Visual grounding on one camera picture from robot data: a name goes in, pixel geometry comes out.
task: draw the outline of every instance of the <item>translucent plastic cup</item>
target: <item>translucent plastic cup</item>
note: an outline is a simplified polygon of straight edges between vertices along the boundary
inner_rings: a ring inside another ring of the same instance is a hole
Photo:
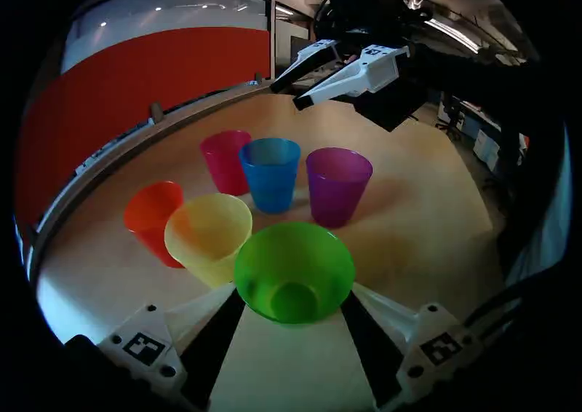
[[[249,133],[231,130],[209,136],[200,144],[200,151],[219,192],[243,195],[249,191],[239,151],[250,141]]]
[[[328,230],[285,222],[243,245],[234,282],[247,305],[281,324],[306,324],[335,312],[349,295],[356,270],[350,252]]]
[[[323,227],[346,224],[372,177],[372,164],[355,151],[321,148],[307,156],[311,216]]]
[[[183,203],[182,189],[173,181],[161,181],[139,191],[125,207],[123,221],[159,260],[170,268],[183,268],[166,250],[164,229]]]
[[[242,147],[239,156],[257,209],[282,213],[289,209],[301,149],[288,139],[258,139]]]
[[[184,203],[166,225],[170,255],[211,288],[233,279],[234,259],[250,237],[252,215],[240,199],[210,194]]]

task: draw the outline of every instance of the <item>orange wall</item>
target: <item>orange wall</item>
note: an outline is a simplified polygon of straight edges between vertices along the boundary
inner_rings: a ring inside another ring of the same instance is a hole
[[[113,45],[83,60],[38,97],[20,131],[15,215],[35,223],[75,168],[110,140],[163,109],[269,76],[269,34],[183,28]]]

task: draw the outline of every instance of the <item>purple cup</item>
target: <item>purple cup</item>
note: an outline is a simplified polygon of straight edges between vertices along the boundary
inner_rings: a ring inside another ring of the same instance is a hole
[[[323,227],[336,229],[354,214],[372,177],[372,164],[344,148],[321,148],[307,156],[311,216]]]

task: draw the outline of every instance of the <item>green cup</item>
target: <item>green cup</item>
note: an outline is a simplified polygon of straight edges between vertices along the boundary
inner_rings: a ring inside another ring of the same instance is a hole
[[[309,223],[285,222],[251,236],[239,251],[234,283],[247,305],[281,324],[306,324],[335,312],[356,269],[346,246]]]

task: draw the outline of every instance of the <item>blue cup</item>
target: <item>blue cup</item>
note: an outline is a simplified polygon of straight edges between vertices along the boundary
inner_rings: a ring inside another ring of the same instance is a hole
[[[258,139],[239,152],[242,169],[257,209],[282,213],[293,201],[301,148],[288,139]]]

